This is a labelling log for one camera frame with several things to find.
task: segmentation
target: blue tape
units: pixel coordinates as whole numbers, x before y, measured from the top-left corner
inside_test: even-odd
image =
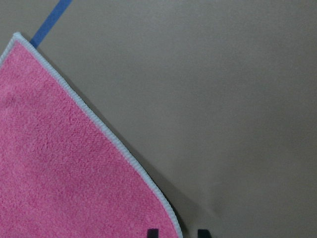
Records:
[[[34,48],[37,48],[42,40],[46,37],[51,28],[58,21],[60,16],[64,13],[72,0],[60,0],[53,11],[46,18],[39,30],[35,33],[34,37],[30,40],[30,43]]]

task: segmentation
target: gray surface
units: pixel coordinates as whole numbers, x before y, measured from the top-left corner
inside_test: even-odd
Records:
[[[58,1],[5,0],[0,50]],[[317,3],[74,0],[40,45],[183,220],[317,234]]]

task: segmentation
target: microfiber cloth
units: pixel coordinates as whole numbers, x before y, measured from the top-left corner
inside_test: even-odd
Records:
[[[15,33],[0,58],[1,238],[180,238],[162,192]]]

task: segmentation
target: pink fabric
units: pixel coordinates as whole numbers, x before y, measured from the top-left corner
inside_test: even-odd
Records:
[[[161,201],[18,41],[0,68],[1,238],[176,238]]]

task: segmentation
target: pink towel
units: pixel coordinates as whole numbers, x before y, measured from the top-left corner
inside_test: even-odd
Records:
[[[15,33],[0,58],[1,238],[182,237],[161,191]]]

